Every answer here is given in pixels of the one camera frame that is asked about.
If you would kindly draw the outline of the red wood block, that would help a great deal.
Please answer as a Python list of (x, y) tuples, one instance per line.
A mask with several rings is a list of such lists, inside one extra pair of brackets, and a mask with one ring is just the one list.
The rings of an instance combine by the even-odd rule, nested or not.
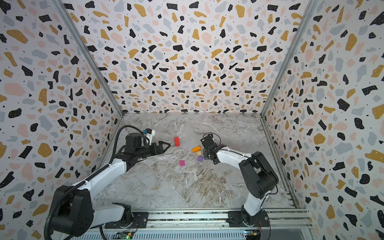
[(174, 143), (175, 143), (175, 146), (176, 147), (179, 147), (180, 146), (180, 140), (178, 137), (174, 137)]

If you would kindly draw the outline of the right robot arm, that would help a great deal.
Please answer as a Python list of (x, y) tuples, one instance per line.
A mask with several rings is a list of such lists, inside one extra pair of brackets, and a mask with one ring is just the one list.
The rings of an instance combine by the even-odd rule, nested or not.
[(240, 211), (228, 212), (227, 223), (231, 228), (259, 227), (263, 223), (268, 226), (268, 216), (263, 210), (267, 197), (276, 194), (279, 178), (261, 152), (246, 154), (236, 152), (223, 144), (214, 141), (214, 134), (203, 135), (201, 143), (204, 147), (205, 160), (211, 160), (215, 165), (227, 164), (241, 171), (248, 196)]

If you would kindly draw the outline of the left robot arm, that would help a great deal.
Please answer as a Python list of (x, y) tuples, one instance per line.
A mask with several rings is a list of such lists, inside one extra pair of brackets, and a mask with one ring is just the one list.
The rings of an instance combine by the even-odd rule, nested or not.
[(113, 152), (112, 159), (85, 179), (56, 189), (44, 226), (44, 238), (50, 240), (54, 232), (67, 235), (68, 239), (80, 237), (89, 229), (108, 224), (121, 229), (138, 228), (130, 205), (113, 203), (110, 207), (96, 209), (93, 199), (117, 177), (148, 157), (164, 154), (170, 143), (152, 142), (154, 132), (131, 133), (126, 137), (124, 149)]

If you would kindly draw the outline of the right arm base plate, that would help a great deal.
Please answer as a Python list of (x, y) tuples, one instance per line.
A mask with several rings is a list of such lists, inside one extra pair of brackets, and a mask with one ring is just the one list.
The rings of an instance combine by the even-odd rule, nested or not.
[(226, 222), (231, 228), (269, 227), (270, 221), (266, 211), (261, 210), (255, 216), (248, 216), (245, 211), (229, 211)]

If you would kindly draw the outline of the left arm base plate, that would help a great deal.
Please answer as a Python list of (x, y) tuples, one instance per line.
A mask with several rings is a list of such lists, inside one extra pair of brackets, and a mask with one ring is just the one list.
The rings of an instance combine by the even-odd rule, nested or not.
[(145, 229), (149, 219), (148, 212), (133, 212), (120, 221), (110, 222), (104, 225), (105, 229), (132, 230)]

